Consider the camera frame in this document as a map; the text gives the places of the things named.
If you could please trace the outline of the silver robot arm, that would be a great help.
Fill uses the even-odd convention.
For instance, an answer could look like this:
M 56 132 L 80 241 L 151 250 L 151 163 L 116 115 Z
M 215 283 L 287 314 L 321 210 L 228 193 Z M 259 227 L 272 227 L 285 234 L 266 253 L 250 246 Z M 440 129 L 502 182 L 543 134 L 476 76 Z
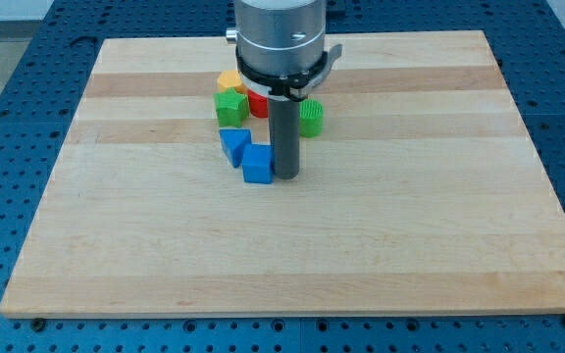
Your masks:
M 236 48 L 242 63 L 267 76 L 307 71 L 325 47 L 325 0 L 235 0 Z

